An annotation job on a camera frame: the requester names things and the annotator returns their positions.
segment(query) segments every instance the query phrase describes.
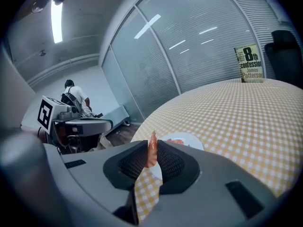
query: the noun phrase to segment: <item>table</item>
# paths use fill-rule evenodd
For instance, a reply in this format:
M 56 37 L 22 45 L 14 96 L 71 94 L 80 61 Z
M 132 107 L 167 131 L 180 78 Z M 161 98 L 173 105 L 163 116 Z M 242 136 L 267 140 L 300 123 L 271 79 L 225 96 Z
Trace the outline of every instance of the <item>table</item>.
M 216 82 L 183 93 L 155 110 L 132 141 L 173 132 L 197 136 L 204 149 L 229 158 L 279 196 L 301 170 L 303 90 L 265 79 Z

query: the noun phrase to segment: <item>white plate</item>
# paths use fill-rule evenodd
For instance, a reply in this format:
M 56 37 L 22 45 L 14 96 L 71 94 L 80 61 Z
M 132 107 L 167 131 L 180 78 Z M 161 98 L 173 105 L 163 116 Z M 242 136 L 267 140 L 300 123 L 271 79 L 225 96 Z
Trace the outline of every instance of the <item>white plate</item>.
M 168 139 L 172 140 L 182 140 L 184 146 L 190 146 L 192 148 L 204 150 L 202 142 L 194 135 L 185 133 L 185 132 L 175 132 L 169 133 L 168 135 L 161 138 L 161 140 L 167 141 Z
M 190 145 L 190 147 L 192 148 L 204 150 L 202 142 L 196 136 L 189 133 L 184 133 L 184 132 L 170 133 L 161 138 L 161 140 L 165 140 L 165 141 L 167 141 L 168 139 L 182 140 L 184 142 L 184 147 L 188 147 L 188 145 Z M 162 180 L 162 171 L 158 162 L 156 163 L 156 165 L 150 167 L 149 169 L 155 177 Z

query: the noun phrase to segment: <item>shrimp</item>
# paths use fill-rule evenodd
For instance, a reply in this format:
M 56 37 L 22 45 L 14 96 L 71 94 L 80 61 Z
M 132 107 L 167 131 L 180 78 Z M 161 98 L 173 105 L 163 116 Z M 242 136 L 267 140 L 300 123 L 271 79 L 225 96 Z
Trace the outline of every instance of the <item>shrimp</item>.
M 157 163 L 157 152 L 158 152 L 158 146 L 157 146 L 157 137 L 156 132 L 153 131 L 151 134 L 151 141 L 148 144 L 147 149 L 147 163 L 145 167 L 153 167 Z

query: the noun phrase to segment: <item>fluorescent light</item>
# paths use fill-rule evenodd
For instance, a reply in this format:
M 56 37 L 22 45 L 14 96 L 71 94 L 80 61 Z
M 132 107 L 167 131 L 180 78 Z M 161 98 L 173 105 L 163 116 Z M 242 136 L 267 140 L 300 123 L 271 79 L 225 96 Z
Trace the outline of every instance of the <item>fluorescent light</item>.
M 172 47 L 170 47 L 170 48 L 169 48 L 169 50 L 170 50 L 170 49 L 172 49 L 172 48 L 174 48 L 174 47 L 176 47 L 177 45 L 179 45 L 179 44 L 181 44 L 181 43 L 185 42 L 185 41 L 186 41 L 186 40 L 182 40 L 182 41 L 181 41 L 181 42 L 179 42 L 178 44 L 173 45 Z
M 157 14 L 155 17 L 153 17 L 153 18 L 148 22 L 148 24 L 146 24 L 146 25 L 139 31 L 139 33 L 136 34 L 136 36 L 134 37 L 134 39 L 139 39 L 139 38 L 141 37 L 141 35 L 143 35 L 143 34 L 146 32 L 146 30 L 147 30 L 150 26 L 152 26 L 152 24 L 153 24 L 154 22 L 156 22 L 159 18 L 161 18 L 161 16 L 160 16 L 159 14 Z
M 62 14 L 62 5 L 55 5 L 55 2 L 52 0 L 51 5 L 51 20 L 52 20 L 52 29 L 53 29 L 53 41 L 59 43 L 62 41 L 62 31 L 61 31 L 61 14 Z
M 217 28 L 217 27 L 213 27 L 213 28 L 207 29 L 207 30 L 205 30 L 205 31 L 202 31 L 201 33 L 199 33 L 199 35 L 204 34 L 204 33 L 208 32 L 208 31 L 214 30 L 214 29 L 216 29 L 216 28 Z
M 210 42 L 210 41 L 213 41 L 213 40 L 214 40 L 214 39 L 208 40 L 208 41 L 205 41 L 205 42 L 203 42 L 203 43 L 201 43 L 201 44 L 205 44 L 205 43 Z
M 189 51 L 189 49 L 185 50 L 185 51 Z M 180 52 L 180 54 L 184 53 L 185 51 Z

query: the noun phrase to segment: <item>person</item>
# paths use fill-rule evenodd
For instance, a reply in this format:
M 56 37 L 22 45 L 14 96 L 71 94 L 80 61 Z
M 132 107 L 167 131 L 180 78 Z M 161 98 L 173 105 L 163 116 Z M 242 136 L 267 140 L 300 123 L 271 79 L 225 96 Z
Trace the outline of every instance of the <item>person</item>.
M 65 83 L 65 91 L 64 93 L 71 93 L 75 96 L 78 102 L 81 104 L 82 112 L 81 115 L 83 117 L 94 117 L 92 113 L 92 109 L 90 107 L 89 98 L 85 95 L 82 89 L 79 86 L 75 86 L 72 80 L 67 80 Z

